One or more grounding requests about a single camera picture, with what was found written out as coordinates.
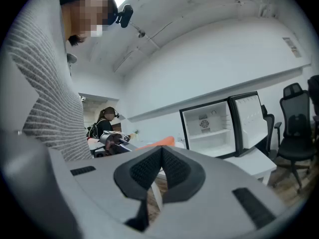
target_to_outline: black rubber pad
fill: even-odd
[[[238,188],[233,190],[233,194],[257,229],[262,228],[276,218],[249,189]]]
[[[76,176],[76,175],[79,175],[79,174],[92,172],[94,170],[96,170],[96,169],[93,166],[85,166],[85,167],[81,167],[81,168],[70,170],[70,172],[71,172],[71,174],[73,176]]]

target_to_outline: orange object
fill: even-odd
[[[152,147],[152,146],[163,146],[163,145],[166,145],[166,146],[175,146],[175,139],[173,136],[169,136],[169,137],[166,137],[165,139],[161,140],[161,141],[158,141],[156,143],[153,143],[153,144],[150,144],[150,145],[146,145],[144,147],[141,147],[141,148],[138,148],[138,149],[143,149],[143,148],[146,148],[146,147]]]

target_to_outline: chair base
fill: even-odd
[[[273,187],[276,188],[277,184],[282,181],[283,179],[285,179],[286,177],[288,177],[290,175],[290,173],[293,173],[293,175],[295,176],[298,184],[299,184],[299,189],[297,190],[297,193],[299,194],[302,190],[302,184],[301,184],[301,180],[300,177],[298,175],[297,170],[300,169],[307,169],[306,173],[309,174],[310,173],[310,166],[308,165],[296,165],[295,161],[291,161],[290,165],[277,165],[278,167],[282,167],[282,168],[286,168],[287,171],[285,173],[283,173],[283,175],[281,175],[274,183],[273,183]]]

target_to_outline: mini fridge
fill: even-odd
[[[241,156],[268,134],[257,92],[179,112],[186,148],[211,157]]]

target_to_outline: wooden floor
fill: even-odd
[[[275,160],[276,164],[289,164],[289,161],[284,160],[283,158],[278,157]],[[291,205],[297,203],[302,199],[306,199],[313,188],[315,187],[317,180],[319,179],[319,161],[318,157],[315,157],[314,161],[303,161],[298,162],[300,165],[310,165],[310,174],[306,174],[306,170],[298,170],[299,177],[301,179],[303,190],[300,194],[297,194],[297,189],[299,188],[298,183],[293,176],[290,174],[288,178],[283,179],[279,182],[276,188],[273,188],[271,185],[278,177],[280,177],[286,170],[285,168],[278,167],[276,171],[271,174],[269,179],[269,188],[273,190],[278,197],[280,197],[283,202],[290,207]],[[166,180],[157,178],[155,180],[157,186],[159,187],[161,195],[163,195],[167,191],[167,183]],[[149,211],[149,220],[150,224],[156,219],[156,217],[160,214],[160,210],[156,203],[154,194],[152,189],[148,191],[148,211]]]

